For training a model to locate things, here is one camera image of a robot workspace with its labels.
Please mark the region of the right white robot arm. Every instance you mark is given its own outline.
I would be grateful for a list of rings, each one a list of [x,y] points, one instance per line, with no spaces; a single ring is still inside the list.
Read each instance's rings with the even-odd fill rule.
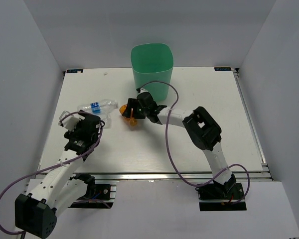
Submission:
[[[204,153],[214,178],[211,184],[197,186],[197,189],[215,199],[225,199],[233,193],[236,178],[222,152],[221,127],[204,107],[192,111],[172,109],[158,105],[151,94],[144,91],[135,99],[129,98],[127,104],[120,107],[120,113],[132,125],[137,120],[149,119],[152,123],[186,129],[193,144]]]

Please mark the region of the clear bottle blue label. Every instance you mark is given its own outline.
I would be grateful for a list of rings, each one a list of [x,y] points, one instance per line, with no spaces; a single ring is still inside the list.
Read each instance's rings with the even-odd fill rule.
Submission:
[[[85,111],[91,114],[109,114],[113,110],[118,108],[118,102],[116,100],[104,99],[97,102],[80,105],[77,107],[78,111]]]

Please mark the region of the large clear crushed bottle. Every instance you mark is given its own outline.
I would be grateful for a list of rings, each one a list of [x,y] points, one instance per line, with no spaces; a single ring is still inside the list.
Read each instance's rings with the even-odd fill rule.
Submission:
[[[111,128],[112,119],[111,119],[111,115],[110,114],[100,114],[99,117],[105,123],[104,124],[104,129]]]

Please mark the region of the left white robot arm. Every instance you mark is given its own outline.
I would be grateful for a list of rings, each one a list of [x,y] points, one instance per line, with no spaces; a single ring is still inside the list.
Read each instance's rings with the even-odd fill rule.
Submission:
[[[69,113],[60,119],[60,126],[67,131],[68,140],[56,165],[28,194],[20,194],[14,203],[15,225],[41,239],[54,230],[57,217],[76,199],[89,199],[95,194],[95,186],[74,176],[100,142],[105,126],[99,116],[79,111],[78,116]]]

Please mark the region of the orange plastic bottle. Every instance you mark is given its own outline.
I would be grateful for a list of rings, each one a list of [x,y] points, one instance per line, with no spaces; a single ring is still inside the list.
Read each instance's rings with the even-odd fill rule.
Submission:
[[[133,109],[130,111],[127,110],[127,105],[122,105],[119,109],[120,114],[123,117],[123,120],[130,126],[136,126],[137,120],[133,117]]]

